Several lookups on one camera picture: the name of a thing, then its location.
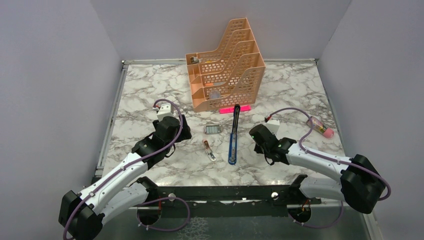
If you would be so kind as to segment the grey staple strips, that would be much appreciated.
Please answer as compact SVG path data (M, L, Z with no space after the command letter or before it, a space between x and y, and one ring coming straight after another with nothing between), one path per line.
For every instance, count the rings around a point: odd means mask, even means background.
M218 126L208 126L206 128L207 134L219 134L220 132L221 132L221 130Z

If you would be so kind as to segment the staple box tray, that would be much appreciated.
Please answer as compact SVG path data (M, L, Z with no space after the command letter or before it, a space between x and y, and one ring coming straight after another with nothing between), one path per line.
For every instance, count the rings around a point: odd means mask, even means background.
M204 128L204 133L206 135L216 135L222 132L222 127L220 125L206 125Z

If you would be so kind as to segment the blue black stapler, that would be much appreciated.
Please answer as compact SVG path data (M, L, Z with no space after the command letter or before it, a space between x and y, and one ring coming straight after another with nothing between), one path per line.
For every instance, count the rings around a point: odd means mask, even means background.
M237 131L240 111L241 106L236 104L234 106L232 129L229 139L228 163L230 165L235 165L237 162Z

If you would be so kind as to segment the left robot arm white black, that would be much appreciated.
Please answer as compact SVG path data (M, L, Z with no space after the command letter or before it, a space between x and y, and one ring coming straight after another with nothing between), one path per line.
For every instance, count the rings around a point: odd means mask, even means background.
M152 205L157 200L154 182L128 184L172 155L176 143L191 139L185 115L166 115L153 122L155 131L139 140L131 152L111 172L79 193L68 191L61 200L58 221L63 238L93 240L111 219L138 203Z

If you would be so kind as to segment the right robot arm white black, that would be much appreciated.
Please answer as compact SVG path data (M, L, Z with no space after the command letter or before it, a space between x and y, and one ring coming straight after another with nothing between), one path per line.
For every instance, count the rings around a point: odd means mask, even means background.
M255 142L255 152L263 154L271 164L284 163L310 169L323 178L306 177L288 190L289 199L300 204L307 198L325 198L343 201L354 210L370 214L380 200L386 185L369 159L331 156L314 149L302 149L291 138L277 137L263 124L249 131Z

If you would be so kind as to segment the pink flat plastic item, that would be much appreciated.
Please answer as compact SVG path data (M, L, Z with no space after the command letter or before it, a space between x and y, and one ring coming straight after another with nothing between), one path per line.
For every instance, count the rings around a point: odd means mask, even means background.
M250 105L243 105L243 106L241 106L240 107L240 111L241 112L247 112L247 111L250 111L252 108L251 108L251 106ZM234 112L234 110L235 110L235 108L234 107L227 107L227 108L222 108L222 109L220 109L219 110L219 113L220 114L230 114L230 113L233 113Z

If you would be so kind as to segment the colourful pink capped tube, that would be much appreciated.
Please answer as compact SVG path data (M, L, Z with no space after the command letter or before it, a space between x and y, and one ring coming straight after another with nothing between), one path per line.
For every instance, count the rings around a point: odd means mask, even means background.
M335 134L332 128L326 126L321 120L314 116L311 117L311 120L307 120L305 123L327 139L331 139Z

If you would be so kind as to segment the orange perforated file organizer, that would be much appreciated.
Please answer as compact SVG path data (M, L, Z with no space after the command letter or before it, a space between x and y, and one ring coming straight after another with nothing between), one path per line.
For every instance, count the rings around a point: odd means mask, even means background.
M266 65L246 17L228 22L215 50L185 60L194 112L256 102Z

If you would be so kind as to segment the black front mounting rail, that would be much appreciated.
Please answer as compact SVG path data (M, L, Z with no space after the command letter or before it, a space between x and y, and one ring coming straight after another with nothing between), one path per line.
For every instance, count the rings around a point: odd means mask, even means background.
M297 185L159 186L136 216L158 218L287 217L288 210L320 204Z

